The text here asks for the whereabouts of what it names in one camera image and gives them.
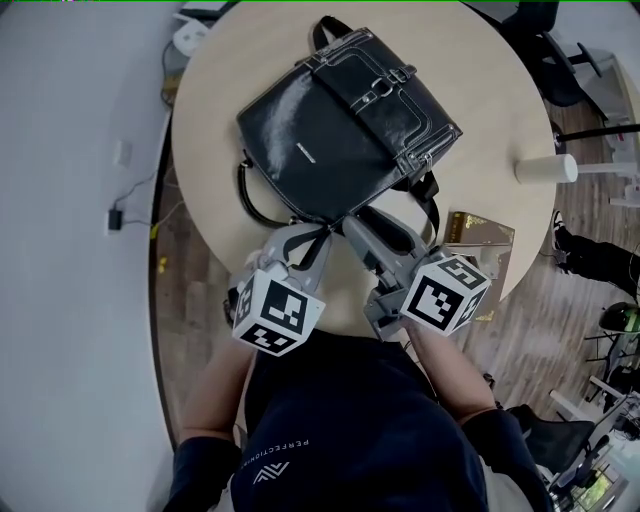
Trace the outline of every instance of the wooden floor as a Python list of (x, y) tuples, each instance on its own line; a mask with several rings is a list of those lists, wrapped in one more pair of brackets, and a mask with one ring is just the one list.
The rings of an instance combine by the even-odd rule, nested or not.
[[(548, 107), (565, 132), (593, 128), (599, 119), (586, 105)], [(602, 139), (569, 143), (578, 163), (610, 161)], [(624, 180), (609, 175), (582, 175), (560, 185), (556, 206), (569, 229), (598, 241), (632, 250), (640, 240), (640, 210), (612, 207)], [(160, 217), (182, 200), (172, 165), (160, 193)], [(551, 254), (549, 241), (541, 252)], [(160, 381), (170, 424), (175, 426), (187, 392), (204, 368), (216, 340), (229, 334), (221, 303), (227, 272), (211, 254), (184, 206), (160, 228), (157, 261), (166, 258), (155, 279), (155, 318)], [(584, 396), (589, 375), (601, 375), (602, 363), (585, 363), (595, 345), (583, 337), (598, 332), (603, 307), (628, 300), (613, 286), (563, 275), (551, 257), (539, 255), (522, 282), (500, 304), (491, 323), (475, 323), (457, 333), (464, 352), (483, 372), (491, 373), (496, 399), (505, 406), (528, 403), (543, 417), (552, 417), (548, 393), (557, 389), (576, 402)], [(601, 353), (608, 347), (601, 345)]]

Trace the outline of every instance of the metal rod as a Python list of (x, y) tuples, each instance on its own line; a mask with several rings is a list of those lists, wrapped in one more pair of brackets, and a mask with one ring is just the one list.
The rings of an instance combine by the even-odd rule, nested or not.
[(602, 137), (603, 135), (618, 135), (620, 133), (640, 132), (640, 124), (625, 124), (622, 126), (611, 126), (609, 128), (595, 128), (574, 133), (556, 134), (556, 142), (567, 142), (576, 139), (588, 139), (590, 137)]

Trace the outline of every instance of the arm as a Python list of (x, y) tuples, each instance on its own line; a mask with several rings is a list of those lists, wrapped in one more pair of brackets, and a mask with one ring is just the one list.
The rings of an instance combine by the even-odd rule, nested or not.
[(451, 340), (408, 318), (405, 327), (438, 398), (458, 423), (496, 408), (488, 384)]
[(180, 442), (217, 437), (233, 442), (233, 425), (255, 350), (231, 338), (216, 349), (189, 393), (182, 414)]

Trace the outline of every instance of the metal buckle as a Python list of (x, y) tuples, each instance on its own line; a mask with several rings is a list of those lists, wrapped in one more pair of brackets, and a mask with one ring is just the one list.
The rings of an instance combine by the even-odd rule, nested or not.
[[(381, 78), (377, 78), (376, 80), (373, 81), (373, 83), (371, 84), (371, 89), (373, 90), (373, 88), (378, 85), (378, 83), (382, 82), (382, 77)], [(386, 90), (383, 93), (380, 93), (380, 97), (384, 98), (386, 96), (389, 96), (389, 94), (391, 94), (393, 92), (393, 84), (388, 84), (387, 82), (382, 82), (384, 85), (386, 85), (388, 87), (388, 90)]]
[(396, 79), (396, 81), (400, 84), (403, 84), (407, 81), (407, 76), (402, 72), (401, 69), (390, 69), (389, 74)]

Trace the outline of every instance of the handbag buckle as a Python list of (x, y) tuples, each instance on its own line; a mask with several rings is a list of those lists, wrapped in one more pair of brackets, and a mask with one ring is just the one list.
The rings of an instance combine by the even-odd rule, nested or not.
[(395, 79), (395, 83), (398, 83), (398, 84), (403, 84), (403, 83), (407, 82), (409, 80), (409, 78), (411, 78), (411, 75), (409, 75), (402, 68), (390, 69), (389, 70), (389, 74)]
[(389, 96), (389, 94), (391, 94), (393, 92), (393, 84), (390, 83), (389, 80), (386, 79), (385, 77), (380, 77), (380, 78), (377, 78), (376, 80), (374, 80), (373, 83), (371, 84), (371, 89), (373, 89), (379, 83), (382, 83), (387, 87), (386, 91), (379, 93), (381, 98), (385, 98), (385, 97)]

